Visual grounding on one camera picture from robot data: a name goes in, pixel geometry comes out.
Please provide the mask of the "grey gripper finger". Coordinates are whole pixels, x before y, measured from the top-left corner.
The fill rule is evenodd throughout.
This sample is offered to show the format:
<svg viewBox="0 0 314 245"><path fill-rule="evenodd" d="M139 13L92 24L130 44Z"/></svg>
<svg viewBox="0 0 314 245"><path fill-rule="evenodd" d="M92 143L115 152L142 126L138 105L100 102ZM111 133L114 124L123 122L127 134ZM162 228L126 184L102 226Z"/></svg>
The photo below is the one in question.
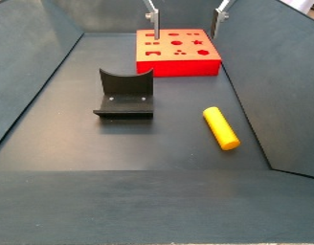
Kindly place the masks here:
<svg viewBox="0 0 314 245"><path fill-rule="evenodd" d="M219 25L229 18L229 10L237 0L222 0L219 6L214 9L214 18L211 25L211 38L217 38Z"/></svg>
<svg viewBox="0 0 314 245"><path fill-rule="evenodd" d="M149 12L146 13L146 19L154 24L155 40L159 40L159 10L154 5L153 0L143 0Z"/></svg>

